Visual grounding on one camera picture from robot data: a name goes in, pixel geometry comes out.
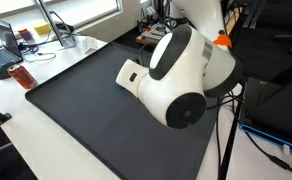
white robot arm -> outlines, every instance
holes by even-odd
[[[116,82],[139,98],[163,125],[181,129],[202,117],[205,97],[219,97],[235,87],[241,79],[242,66],[212,42],[218,31],[224,30],[217,21],[222,18],[219,0],[173,2],[201,30],[188,25],[173,29],[156,46],[149,68],[127,60]],[[197,13],[200,10],[208,14]],[[208,21],[203,16],[217,20]]]

black work surface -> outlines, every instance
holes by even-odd
[[[160,124],[115,82],[126,59],[137,56],[137,49],[110,43],[28,91],[26,98],[122,179],[196,179],[216,109],[183,130]]]

desk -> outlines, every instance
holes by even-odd
[[[278,146],[254,136],[252,136],[252,138],[267,153],[277,156],[287,163],[289,162],[287,158],[284,157],[283,150]],[[285,171],[281,167],[271,162],[251,143],[246,134],[238,129],[235,135],[227,179],[292,180],[292,173]]]
[[[80,42],[82,37],[77,37],[76,40]],[[98,41],[98,44],[100,48],[106,43]],[[51,52],[52,49],[60,49],[58,42],[41,47],[40,52]],[[43,83],[90,54],[84,55],[80,46],[58,50],[55,53],[57,56],[54,60],[23,62],[22,65],[38,83]],[[1,128],[38,179],[118,179],[64,129],[28,102],[25,99],[26,92],[27,90],[12,78],[0,81],[0,112],[8,112],[13,116],[1,125]],[[233,115],[228,106],[221,108],[219,118],[223,156],[233,121]],[[217,179],[217,159],[214,131],[197,179]]]

black cable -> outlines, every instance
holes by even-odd
[[[260,152],[262,152],[265,156],[267,156],[269,160],[271,160],[273,163],[277,164],[279,167],[292,172],[292,168],[289,166],[289,164],[287,164],[286,162],[284,162],[283,160],[279,159],[276,156],[272,156],[272,155],[268,154],[266,151],[264,151],[261,147],[258,146],[258,144],[253,140],[253,138],[247,132],[245,132],[245,134],[247,135],[249,140],[255,145],[255,147]]]
[[[217,98],[217,104],[220,104],[220,98]],[[217,111],[216,111],[216,141],[217,141],[217,151],[218,151],[218,180],[220,179],[220,171],[221,171],[221,164],[222,164],[222,157],[221,157],[221,150],[220,150],[220,141],[219,141],[219,131],[218,131],[218,114],[220,111],[220,106],[218,106]]]
[[[242,94],[244,93],[244,89],[241,90],[240,96],[242,96]],[[227,177],[227,172],[228,172],[228,168],[229,168],[229,164],[231,161],[231,156],[232,156],[232,152],[233,152],[233,145],[234,145],[234,141],[235,141],[235,135],[236,135],[236,131],[238,129],[238,122],[239,122],[239,116],[241,114],[241,109],[243,106],[243,102],[238,102],[238,105],[236,107],[236,114],[234,115],[233,118],[233,123],[231,125],[231,129],[229,132],[229,136],[228,136],[228,141],[225,147],[225,153],[223,156],[223,160],[222,160],[222,165],[221,165],[221,172],[220,172],[220,179],[224,180]]]
[[[26,45],[26,51],[22,52],[22,54],[36,53],[38,51],[37,45]]]
[[[230,93],[228,93],[228,94],[229,94],[231,97],[235,97],[233,91],[230,91]],[[233,114],[235,114],[235,101],[232,101],[232,111],[233,111]]]
[[[238,97],[232,97],[232,96],[224,96],[221,100],[223,100],[223,99],[225,99],[225,98],[228,98],[228,97],[231,97],[232,99],[227,100],[227,101],[222,102],[222,103],[219,103],[219,104],[216,104],[216,105],[214,105],[214,106],[207,107],[206,109],[207,109],[207,110],[212,110],[212,109],[214,109],[214,108],[216,108],[216,107],[218,107],[218,106],[221,106],[221,105],[227,104],[227,103],[232,102],[232,101],[234,101],[234,100],[237,100],[237,101],[239,101],[239,102],[242,102],[242,100],[239,99]]]
[[[50,42],[54,42],[54,41],[56,41],[56,40],[48,41],[51,32],[52,32],[52,30],[50,29],[49,32],[48,32],[48,35],[47,35],[46,40],[43,41],[43,42],[40,42],[40,43],[37,43],[37,44],[24,44],[24,43],[23,43],[23,45],[24,45],[26,48],[33,48],[34,46],[39,46],[39,45],[47,44],[47,43],[50,43]]]
[[[172,30],[173,28],[172,28],[171,26],[169,26],[169,25],[165,22],[165,20],[163,19],[163,17],[159,14],[158,9],[157,9],[157,3],[156,3],[156,0],[153,0],[153,4],[154,4],[154,6],[155,6],[155,8],[154,8],[154,9],[155,9],[155,13],[156,13],[156,15],[157,15],[159,21],[160,21],[162,24],[164,24],[169,30]]]
[[[139,64],[141,66],[144,66],[146,65],[145,61],[144,61],[144,58],[143,58],[143,51],[145,49],[146,46],[155,46],[154,44],[144,44],[140,49],[139,49],[139,57],[138,57],[138,60],[139,60]]]

